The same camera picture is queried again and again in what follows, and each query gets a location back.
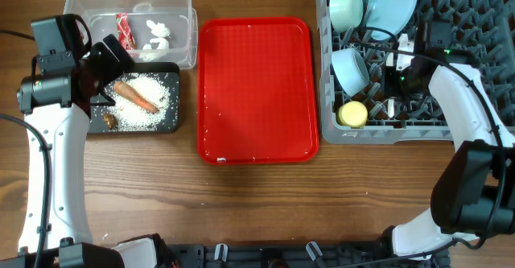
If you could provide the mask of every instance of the white food item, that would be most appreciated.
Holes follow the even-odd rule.
[[[150,39],[151,43],[158,43],[158,47],[156,50],[167,50],[170,48],[170,43],[168,43],[167,39],[164,38],[153,38]],[[151,50],[152,46],[149,43],[146,43],[145,46],[143,46],[143,50]],[[149,52],[146,54],[140,54],[139,59],[143,59],[145,62],[150,62],[152,60],[156,60],[161,58],[162,56],[165,56],[165,52]]]
[[[154,23],[154,21],[147,20],[146,25],[151,29],[152,35],[159,38],[168,37],[170,35],[170,29],[167,28],[164,23]]]
[[[148,74],[131,74],[134,79],[126,83],[134,88],[143,98],[159,109],[150,113],[115,92],[109,95],[116,101],[115,106],[108,107],[109,113],[118,121],[118,131],[153,131],[164,120],[170,107],[170,89],[154,76]]]
[[[158,50],[167,50],[170,48],[170,43],[168,43],[167,39],[164,38],[153,38],[150,39],[151,43],[158,43]]]

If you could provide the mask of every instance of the plastic container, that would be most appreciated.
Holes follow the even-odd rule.
[[[143,62],[141,54],[163,55],[153,62],[173,62],[180,68],[193,68],[196,63],[198,25],[192,0],[66,0],[65,14],[78,14],[86,22],[93,43],[101,42],[109,34],[117,36],[115,15],[127,13],[137,50],[134,60]],[[147,19],[164,23],[170,28],[168,50],[142,50],[154,38]]]
[[[363,0],[365,6],[369,0]],[[411,112],[396,102],[395,115],[389,118],[381,91],[385,53],[355,45],[358,40],[372,43],[371,31],[358,37],[351,30],[334,31],[329,18],[329,0],[316,0],[317,27],[320,33],[322,74],[320,77],[320,124],[322,135],[336,144],[393,144],[402,140],[452,140],[438,103],[427,97],[412,101]],[[418,0],[414,15],[401,33],[410,39],[415,34],[415,18],[428,21],[435,15],[453,21],[452,46],[474,52],[483,63],[484,88],[501,120],[515,132],[515,0]],[[365,14],[362,24],[367,22]],[[338,84],[331,62],[332,52],[354,47],[364,58],[369,70],[367,88],[351,98]],[[363,102],[369,120],[363,129],[338,124],[338,109],[352,100]],[[399,117],[403,113],[408,119]]]
[[[293,163],[316,154],[306,23],[214,19],[202,26],[197,148],[211,164]]]

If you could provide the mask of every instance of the black plate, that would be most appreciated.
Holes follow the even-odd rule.
[[[170,133],[179,128],[179,67],[174,63],[136,63],[132,69],[118,77],[115,81],[105,87],[105,92],[111,94],[113,92],[114,82],[120,80],[129,80],[135,78],[134,73],[149,73],[155,76],[164,86],[170,90],[170,105],[166,111],[165,118],[156,125],[156,129],[149,131],[147,128],[134,131],[120,131],[117,128],[110,130],[104,122],[103,113],[109,112],[108,106],[92,106],[91,120],[89,123],[88,134],[107,134],[107,133],[133,133],[133,132],[151,132],[151,133]],[[91,103],[105,103],[107,100],[102,96],[91,98]]]

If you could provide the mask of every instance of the light blue bowl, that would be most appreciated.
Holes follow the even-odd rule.
[[[410,21],[417,0],[369,0],[367,13],[371,12],[367,27],[378,27],[397,35]],[[385,40],[389,35],[373,31],[372,38]]]

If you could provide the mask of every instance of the gray dish rack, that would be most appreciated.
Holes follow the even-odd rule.
[[[363,0],[366,10],[368,0]],[[329,18],[329,0],[316,0],[316,20],[322,48],[320,77],[320,123],[322,135],[335,144],[393,144],[403,140],[452,140],[442,110],[432,97],[409,104],[395,102],[395,115],[386,115],[381,78],[384,52],[364,49],[355,42],[374,43],[371,31],[358,37],[352,30],[334,31]],[[468,49],[483,62],[480,71],[490,101],[508,130],[515,133],[515,0],[418,0],[414,15],[402,33],[414,38],[417,20],[433,16],[453,22],[453,48]],[[369,14],[364,15],[364,24]],[[353,98],[341,89],[332,69],[333,51],[354,47],[365,59],[369,86]],[[341,126],[338,109],[349,101],[363,102],[369,120],[362,129]]]

